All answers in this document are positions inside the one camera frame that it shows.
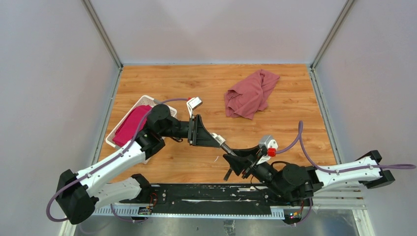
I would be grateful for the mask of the white pipe elbow fitting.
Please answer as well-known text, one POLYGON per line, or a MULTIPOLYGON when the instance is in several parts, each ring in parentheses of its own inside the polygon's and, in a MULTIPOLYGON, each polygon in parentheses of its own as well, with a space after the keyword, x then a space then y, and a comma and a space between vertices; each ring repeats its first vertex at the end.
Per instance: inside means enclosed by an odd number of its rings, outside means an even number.
POLYGON ((219 143, 220 146, 222 146, 226 141, 221 135, 216 133, 211 133, 211 136, 219 143))

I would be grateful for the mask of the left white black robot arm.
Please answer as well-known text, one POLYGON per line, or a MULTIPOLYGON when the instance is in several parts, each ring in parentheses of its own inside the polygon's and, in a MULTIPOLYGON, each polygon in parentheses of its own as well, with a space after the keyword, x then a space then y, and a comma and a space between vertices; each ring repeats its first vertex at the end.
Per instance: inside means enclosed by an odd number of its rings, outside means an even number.
POLYGON ((144 163, 164 146, 164 138, 187 139, 192 146, 219 148, 225 143, 220 135, 208 132, 200 115, 191 115, 189 121, 179 121, 165 104, 157 104, 141 120, 140 130, 119 150, 102 161, 76 173, 70 169, 61 173, 57 191, 52 197, 71 224, 88 219, 96 208, 124 200, 135 199, 145 203, 150 189, 135 177, 109 184, 126 169, 144 163))

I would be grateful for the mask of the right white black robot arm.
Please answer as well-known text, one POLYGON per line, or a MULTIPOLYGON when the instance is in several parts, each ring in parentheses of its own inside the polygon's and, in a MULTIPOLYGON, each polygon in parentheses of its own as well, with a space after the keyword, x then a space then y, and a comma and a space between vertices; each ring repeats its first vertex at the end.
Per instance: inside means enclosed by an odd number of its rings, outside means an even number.
POLYGON ((261 161, 269 157, 273 148, 253 147, 234 149, 224 154, 230 169, 242 178, 256 178, 266 187, 266 193, 277 201, 294 205, 304 199, 339 187, 364 185, 368 189, 390 185, 395 181, 391 171, 378 167, 381 156, 377 150, 368 152, 355 162, 333 166, 299 166, 281 161, 283 168, 277 170, 275 163, 261 161))

